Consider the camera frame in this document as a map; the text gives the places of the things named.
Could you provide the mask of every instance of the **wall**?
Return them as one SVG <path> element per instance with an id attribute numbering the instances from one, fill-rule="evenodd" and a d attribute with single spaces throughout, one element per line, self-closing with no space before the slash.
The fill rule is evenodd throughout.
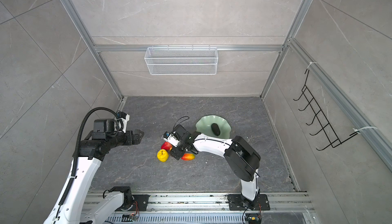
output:
<path id="1" fill-rule="evenodd" d="M 96 45 L 283 44 L 301 0 L 72 0 Z M 277 52 L 219 52 L 216 75 L 151 76 L 102 52 L 124 95 L 258 96 Z"/>
<path id="2" fill-rule="evenodd" d="M 118 100 L 59 0 L 0 0 L 0 60 L 0 222 L 42 223 L 84 115 Z"/>
<path id="3" fill-rule="evenodd" d="M 392 139 L 392 0 L 314 0 L 296 39 L 360 110 Z M 360 135 L 326 148 L 302 98 L 306 65 L 288 51 L 265 103 L 302 191 L 322 223 L 390 223 L 392 173 Z M 338 137 L 354 126 L 310 74 L 307 85 Z M 325 117 L 319 116 L 323 125 Z M 328 135 L 334 140 L 331 129 Z"/>

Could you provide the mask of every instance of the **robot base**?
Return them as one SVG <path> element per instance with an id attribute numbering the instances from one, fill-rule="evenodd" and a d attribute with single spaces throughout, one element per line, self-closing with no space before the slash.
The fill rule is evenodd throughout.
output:
<path id="1" fill-rule="evenodd" d="M 261 206 L 261 210 L 271 209 L 269 206 L 267 195 L 265 194 L 258 193 L 256 198 L 252 202 L 247 199 L 244 199 L 241 194 L 229 194 L 227 196 L 227 199 L 229 202 L 230 210 L 259 210 L 259 204 Z M 244 206 L 244 204 L 246 204 L 246 201 L 248 201 L 248 208 Z"/>

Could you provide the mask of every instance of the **vertical metal post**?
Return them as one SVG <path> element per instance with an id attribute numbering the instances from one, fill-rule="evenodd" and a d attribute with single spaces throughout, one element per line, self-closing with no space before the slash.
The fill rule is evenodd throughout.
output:
<path id="1" fill-rule="evenodd" d="M 270 75 L 268 76 L 268 79 L 265 82 L 265 85 L 264 85 L 264 88 L 262 90 L 262 93 L 260 94 L 260 97 L 262 99 L 264 99 L 265 96 L 267 95 L 267 92 L 268 92 L 269 88 L 271 87 L 272 82 L 275 79 L 277 71 L 279 70 L 280 65 L 283 62 L 283 59 L 285 58 L 285 55 L 286 55 L 286 52 L 287 52 L 287 44 L 288 44 L 288 42 L 290 41 L 291 38 L 293 38 L 297 34 L 298 29 L 300 28 L 301 23 L 302 23 L 305 15 L 306 15 L 306 13 L 308 12 L 309 7 L 312 4 L 312 1 L 313 0 L 302 0 L 300 8 L 298 9 L 297 15 L 295 16 L 294 21 L 291 24 L 290 30 L 287 33 L 285 42 L 283 44 L 283 46 L 284 46 L 283 47 L 283 51 L 282 51 L 282 53 L 280 55 L 278 55 L 278 57 L 277 57 L 277 59 L 276 59 L 276 61 L 274 63 L 274 66 L 272 67 L 272 70 L 270 72 Z"/>
<path id="2" fill-rule="evenodd" d="M 83 24 L 81 18 L 79 17 L 73 3 L 71 0 L 60 0 L 63 4 L 64 8 L 66 9 L 69 17 L 71 18 L 72 22 L 74 23 L 76 29 L 78 30 L 81 38 L 86 43 L 88 49 L 90 50 L 92 56 L 98 63 L 98 66 L 101 68 L 102 72 L 104 73 L 107 81 L 109 82 L 110 86 L 112 87 L 113 91 L 117 95 L 118 99 L 123 99 L 123 95 L 118 87 L 115 79 L 113 78 L 109 68 L 106 66 L 105 62 L 103 61 L 102 57 L 99 53 L 94 49 L 94 43 L 91 39 L 89 32 L 87 31 L 85 25 Z"/>

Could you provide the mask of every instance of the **metal mesh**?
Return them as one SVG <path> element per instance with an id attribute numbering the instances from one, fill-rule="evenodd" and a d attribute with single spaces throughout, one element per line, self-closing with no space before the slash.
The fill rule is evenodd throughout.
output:
<path id="1" fill-rule="evenodd" d="M 218 51 L 210 47 L 151 47 L 144 57 L 150 74 L 216 74 Z"/>

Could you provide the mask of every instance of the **black wire hook rack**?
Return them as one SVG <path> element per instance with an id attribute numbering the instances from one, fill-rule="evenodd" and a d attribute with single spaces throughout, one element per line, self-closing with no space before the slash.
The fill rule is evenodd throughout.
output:
<path id="1" fill-rule="evenodd" d="M 323 131 L 324 134 L 326 135 L 327 139 L 328 139 L 329 144 L 328 144 L 326 147 L 324 147 L 324 148 L 322 148 L 322 149 L 318 149 L 318 148 L 316 148 L 316 149 L 317 149 L 318 151 L 322 151 L 322 150 L 328 148 L 329 146 L 335 148 L 335 147 L 337 147 L 338 145 L 341 145 L 342 143 L 346 142 L 347 140 L 349 140 L 349 139 L 353 138 L 354 136 L 356 136 L 357 134 L 359 134 L 359 132 L 354 132 L 354 133 L 350 134 L 349 137 L 348 137 L 347 139 L 345 139 L 345 140 L 343 140 L 343 141 L 340 140 L 340 138 L 337 136 L 337 134 L 336 134 L 336 132 L 335 132 L 333 126 L 331 125 L 331 123 L 329 122 L 328 118 L 326 117 L 326 115 L 325 115 L 324 112 L 322 111 L 322 109 L 321 109 L 320 105 L 318 104 L 317 100 L 314 98 L 314 96 L 313 96 L 313 94 L 311 93 L 311 91 L 310 91 L 310 89 L 308 88 L 308 86 L 306 86 L 306 82 L 307 82 L 308 76 L 309 76 L 309 69 L 306 69 L 305 74 L 306 74 L 306 79 L 305 79 L 305 84 L 303 85 L 303 87 L 302 87 L 302 89 L 301 89 L 302 93 L 301 93 L 301 95 L 300 95 L 300 97 L 299 97 L 298 99 L 293 99 L 293 100 L 294 100 L 294 101 L 298 101 L 299 99 L 301 99 L 302 96 L 305 97 L 305 99 L 306 99 L 306 101 L 308 102 L 308 104 L 306 105 L 306 107 L 305 107 L 304 109 L 302 109 L 302 110 L 301 110 L 301 109 L 298 109 L 298 110 L 304 111 L 308 106 L 310 106 L 310 108 L 312 109 L 312 111 L 313 111 L 313 113 L 314 113 L 314 117 L 313 117 L 313 120 L 312 120 L 312 122 L 311 122 L 310 124 L 308 124 L 308 123 L 306 123 L 306 124 L 310 126 L 310 125 L 313 124 L 313 122 L 315 121 L 315 119 L 317 119 L 319 125 L 321 126 L 321 129 L 320 129 L 319 131 L 317 131 L 317 133 L 315 133 L 315 134 L 310 134 L 310 133 L 309 133 L 309 134 L 310 134 L 310 135 L 317 135 L 318 133 L 320 133 L 321 131 Z M 311 97 L 307 97 L 307 96 L 306 96 L 306 94 L 305 94 L 305 91 L 306 91 L 306 90 L 309 92 L 309 94 L 311 95 Z M 315 103 L 316 103 L 316 106 L 315 106 L 315 107 L 312 106 L 312 104 L 311 104 L 312 101 L 315 101 Z M 321 123 L 319 117 L 317 116 L 317 115 L 320 114 L 320 113 L 321 113 L 321 114 L 325 117 L 325 119 L 326 119 L 326 124 L 325 124 L 325 125 L 323 125 L 323 124 Z M 331 141 L 330 137 L 328 136 L 328 133 L 325 131 L 325 129 L 326 129 L 327 127 L 330 127 L 330 128 L 332 129 L 333 133 L 335 134 L 336 139 L 335 139 L 334 141 Z"/>

